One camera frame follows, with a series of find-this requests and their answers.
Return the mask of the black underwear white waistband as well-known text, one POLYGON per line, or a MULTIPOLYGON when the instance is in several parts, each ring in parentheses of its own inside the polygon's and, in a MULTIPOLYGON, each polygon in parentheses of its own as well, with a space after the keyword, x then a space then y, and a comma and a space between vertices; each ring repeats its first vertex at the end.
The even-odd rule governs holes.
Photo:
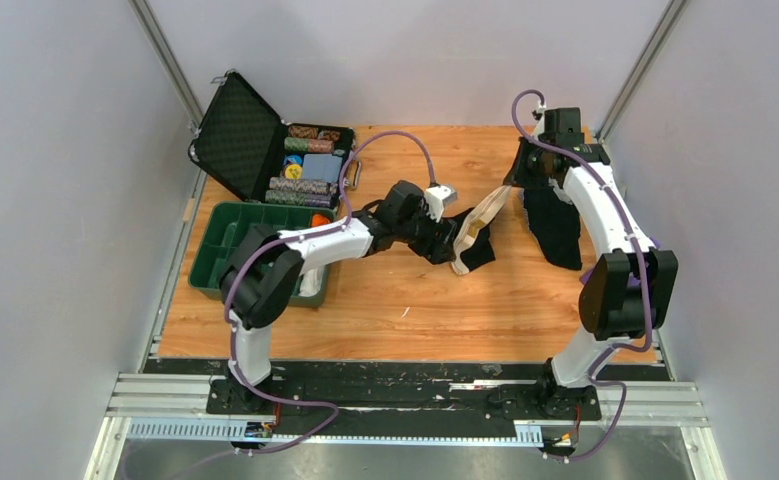
POLYGON ((491 245, 490 225, 506 204, 511 190, 508 185, 495 188, 462 216, 462 224, 453 242, 455 259, 451 262, 451 269, 455 274, 467 275, 496 259, 491 245))

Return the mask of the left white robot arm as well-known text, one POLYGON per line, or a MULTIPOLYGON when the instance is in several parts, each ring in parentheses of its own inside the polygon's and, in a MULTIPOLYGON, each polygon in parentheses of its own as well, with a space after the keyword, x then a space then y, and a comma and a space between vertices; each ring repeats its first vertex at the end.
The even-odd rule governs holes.
POLYGON ((382 200, 332 223, 302 230, 249 229, 219 279, 231 330, 229 370, 233 400, 248 413, 271 400, 270 331, 305 274, 342 260, 365 258, 396 243, 433 265, 455 260, 460 223, 444 215, 456 191, 442 184, 422 190, 399 181, 382 200))

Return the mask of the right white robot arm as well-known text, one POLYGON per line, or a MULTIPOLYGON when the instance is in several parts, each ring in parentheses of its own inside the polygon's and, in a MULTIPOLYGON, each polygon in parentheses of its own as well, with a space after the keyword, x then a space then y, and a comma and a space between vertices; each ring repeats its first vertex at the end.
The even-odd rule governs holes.
POLYGON ((638 226, 614 179, 603 146, 587 143, 577 107, 533 113, 537 125, 521 133, 505 183, 569 205, 587 229, 597 260, 579 296, 581 325, 550 361, 552 378, 536 403, 561 417, 576 403, 574 389, 594 383, 619 350, 644 352, 668 310, 678 260, 638 226))

